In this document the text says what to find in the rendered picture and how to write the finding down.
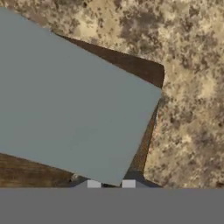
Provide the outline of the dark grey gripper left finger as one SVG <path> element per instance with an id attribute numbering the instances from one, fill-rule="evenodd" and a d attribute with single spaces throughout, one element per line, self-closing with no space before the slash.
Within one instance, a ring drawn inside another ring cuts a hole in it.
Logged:
<path id="1" fill-rule="evenodd" d="M 72 187 L 75 186 L 85 186 L 86 188 L 101 188 L 102 184 L 98 181 L 85 178 L 79 175 L 73 175 L 70 178 L 69 183 L 71 184 Z"/>

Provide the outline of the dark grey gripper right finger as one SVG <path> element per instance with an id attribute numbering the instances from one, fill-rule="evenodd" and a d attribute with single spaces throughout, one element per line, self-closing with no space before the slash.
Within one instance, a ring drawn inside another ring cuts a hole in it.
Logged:
<path id="1" fill-rule="evenodd" d="M 146 179 L 141 171 L 128 171 L 123 180 L 122 188 L 160 188 L 160 185 Z"/>

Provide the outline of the dark wooden cutting board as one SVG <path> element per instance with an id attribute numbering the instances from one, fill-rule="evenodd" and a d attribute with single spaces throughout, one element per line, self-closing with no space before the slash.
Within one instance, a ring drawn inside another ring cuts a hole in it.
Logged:
<path id="1" fill-rule="evenodd" d="M 74 38 L 69 38 L 68 41 L 158 88 L 164 84 L 165 69 L 156 62 Z M 128 171 L 140 171 L 144 174 L 156 117 L 153 115 L 150 119 L 143 140 Z M 77 174 L 0 153 L 0 187 L 72 187 L 69 181 L 73 175 Z M 101 183 L 101 187 L 108 188 L 109 185 Z"/>

